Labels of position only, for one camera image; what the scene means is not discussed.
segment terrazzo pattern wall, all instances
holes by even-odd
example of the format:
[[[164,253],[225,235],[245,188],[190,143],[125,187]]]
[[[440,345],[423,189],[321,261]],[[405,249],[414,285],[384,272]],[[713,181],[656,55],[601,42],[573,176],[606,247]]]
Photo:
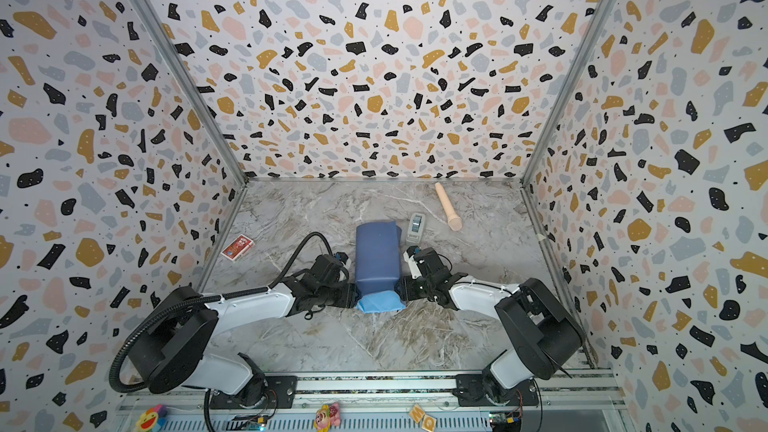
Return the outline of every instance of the terrazzo pattern wall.
[[[2,3],[0,429],[108,430],[115,351],[235,184],[127,0]]]
[[[598,0],[151,0],[248,176],[514,177]]]
[[[768,430],[765,0],[618,0],[530,185],[638,430]]]

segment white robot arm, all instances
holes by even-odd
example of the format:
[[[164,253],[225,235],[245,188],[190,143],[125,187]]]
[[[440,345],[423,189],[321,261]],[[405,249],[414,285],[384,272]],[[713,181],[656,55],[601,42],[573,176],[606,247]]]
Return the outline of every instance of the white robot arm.
[[[231,396],[236,404],[253,406],[264,396],[264,373],[245,354],[225,357],[206,352],[206,346],[216,334],[265,318],[301,312],[311,318],[325,306],[354,307],[360,293],[347,280],[347,256],[328,249],[329,254],[319,255],[312,268],[286,277],[297,249],[268,287],[206,295],[190,287],[172,291],[118,352],[110,369],[110,385],[122,393],[147,387],[160,394],[180,385],[214,389]],[[405,256],[411,274],[396,287],[402,300],[425,298],[445,308],[497,318],[504,325],[513,348],[483,371],[483,392],[492,400],[505,402],[515,385],[532,377],[549,379],[584,342],[581,328],[536,279],[502,285],[451,274],[432,248],[410,247]],[[530,316],[538,314],[544,319],[534,324]],[[126,357],[144,382],[120,381]],[[459,397],[462,393],[468,391],[456,391]]]

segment blue cloth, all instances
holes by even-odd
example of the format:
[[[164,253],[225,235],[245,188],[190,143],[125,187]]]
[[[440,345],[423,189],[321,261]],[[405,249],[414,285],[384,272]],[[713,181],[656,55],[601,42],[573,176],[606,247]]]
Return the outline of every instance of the blue cloth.
[[[365,314],[375,312],[395,312],[406,308],[395,291],[374,292],[361,298],[357,303],[358,310]]]
[[[357,227],[355,284],[362,295],[395,290],[400,280],[401,232],[394,221]]]

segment marble floor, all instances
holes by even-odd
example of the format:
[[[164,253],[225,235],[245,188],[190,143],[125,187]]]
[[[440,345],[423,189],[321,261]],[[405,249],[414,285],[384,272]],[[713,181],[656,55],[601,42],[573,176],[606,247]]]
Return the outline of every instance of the marble floor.
[[[268,284],[312,231],[350,256],[354,277],[356,226],[395,220],[405,230],[414,212],[427,215],[421,245],[447,256],[454,272],[504,284],[535,277],[553,288],[516,183],[445,188],[464,223],[459,232],[447,226],[430,182],[252,182],[225,243],[245,234],[256,244],[237,262],[219,258],[205,291]],[[312,239],[292,272],[323,252]],[[297,314],[255,322],[217,335],[209,350],[245,352],[265,371],[469,370],[484,368],[509,347],[498,321],[417,301],[400,312],[327,308],[311,321]]]

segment cartoon toy figure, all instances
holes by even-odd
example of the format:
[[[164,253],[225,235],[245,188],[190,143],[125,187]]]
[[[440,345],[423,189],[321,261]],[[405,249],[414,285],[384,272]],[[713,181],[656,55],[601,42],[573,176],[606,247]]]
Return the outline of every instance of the cartoon toy figure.
[[[167,421],[167,413],[168,409],[162,404],[147,410],[136,422],[136,432],[160,432]]]
[[[341,413],[338,402],[331,404],[331,406],[323,405],[315,416],[317,432],[328,432],[332,425],[336,427],[341,426]]]

